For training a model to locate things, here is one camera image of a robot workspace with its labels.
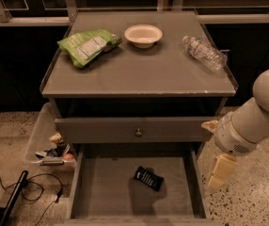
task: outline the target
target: snack bag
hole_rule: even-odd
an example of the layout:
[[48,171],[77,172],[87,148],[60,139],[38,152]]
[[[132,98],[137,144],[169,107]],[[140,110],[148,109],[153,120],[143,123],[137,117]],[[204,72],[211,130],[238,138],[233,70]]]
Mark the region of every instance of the snack bag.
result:
[[107,52],[122,42],[121,38],[104,29],[85,31],[68,36],[58,42],[59,48],[68,53],[73,65],[85,67],[101,52]]

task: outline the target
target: clear plastic bottle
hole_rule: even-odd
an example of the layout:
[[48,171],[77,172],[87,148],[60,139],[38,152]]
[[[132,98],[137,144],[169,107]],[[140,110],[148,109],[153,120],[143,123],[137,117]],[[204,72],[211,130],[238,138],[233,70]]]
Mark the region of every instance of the clear plastic bottle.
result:
[[213,72],[219,72],[226,65],[228,57],[202,39],[184,36],[182,43],[186,52]]

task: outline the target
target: drawer knob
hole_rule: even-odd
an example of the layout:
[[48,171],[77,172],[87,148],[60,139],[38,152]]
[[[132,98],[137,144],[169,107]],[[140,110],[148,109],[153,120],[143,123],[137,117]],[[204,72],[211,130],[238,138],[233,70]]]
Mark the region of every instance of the drawer knob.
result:
[[135,131],[135,136],[136,137],[142,137],[143,136],[143,132],[141,131],[140,128],[137,128]]

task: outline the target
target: drawer front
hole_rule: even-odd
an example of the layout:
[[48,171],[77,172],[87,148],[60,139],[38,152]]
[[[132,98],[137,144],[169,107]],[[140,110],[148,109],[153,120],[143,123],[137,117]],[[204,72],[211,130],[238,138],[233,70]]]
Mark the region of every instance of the drawer front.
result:
[[201,142],[209,132],[201,128],[213,117],[171,118],[67,118],[55,125],[69,143]]

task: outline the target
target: bowl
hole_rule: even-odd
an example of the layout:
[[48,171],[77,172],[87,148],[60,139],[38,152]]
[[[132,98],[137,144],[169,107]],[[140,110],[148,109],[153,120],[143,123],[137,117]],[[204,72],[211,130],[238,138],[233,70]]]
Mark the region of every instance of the bowl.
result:
[[163,37],[161,29],[148,24],[138,24],[127,28],[125,37],[135,47],[147,49]]

